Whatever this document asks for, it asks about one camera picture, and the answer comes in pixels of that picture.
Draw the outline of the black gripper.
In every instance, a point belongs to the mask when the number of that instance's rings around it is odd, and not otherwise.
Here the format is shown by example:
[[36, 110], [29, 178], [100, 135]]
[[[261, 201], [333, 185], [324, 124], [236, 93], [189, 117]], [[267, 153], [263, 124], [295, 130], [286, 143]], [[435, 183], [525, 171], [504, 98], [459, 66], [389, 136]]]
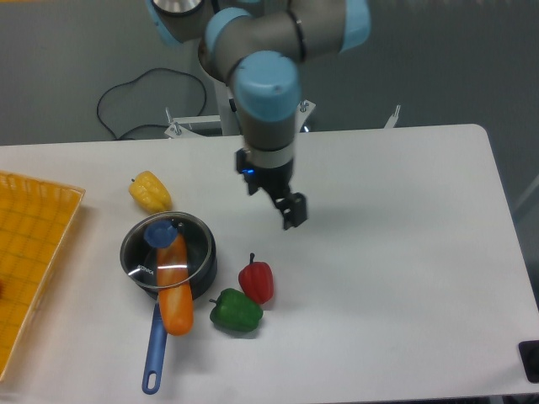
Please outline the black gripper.
[[245, 149], [236, 151], [236, 170], [247, 184], [248, 194], [254, 195], [263, 189], [274, 200], [275, 208], [283, 218], [285, 231], [297, 228], [308, 218], [307, 198], [301, 193], [292, 193], [290, 181], [293, 174], [291, 159], [278, 167], [260, 167], [248, 161]]

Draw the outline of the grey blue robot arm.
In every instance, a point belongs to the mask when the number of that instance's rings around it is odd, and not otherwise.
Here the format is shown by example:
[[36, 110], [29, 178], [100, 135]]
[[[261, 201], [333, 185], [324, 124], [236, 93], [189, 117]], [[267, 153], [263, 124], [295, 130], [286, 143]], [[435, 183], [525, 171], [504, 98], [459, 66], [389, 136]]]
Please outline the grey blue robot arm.
[[362, 45], [371, 32], [367, 1], [149, 1], [160, 35], [199, 40], [205, 72], [230, 91], [244, 145], [236, 170], [249, 194], [265, 191], [284, 229], [307, 220], [307, 199], [291, 191], [296, 112], [302, 100], [297, 67]]

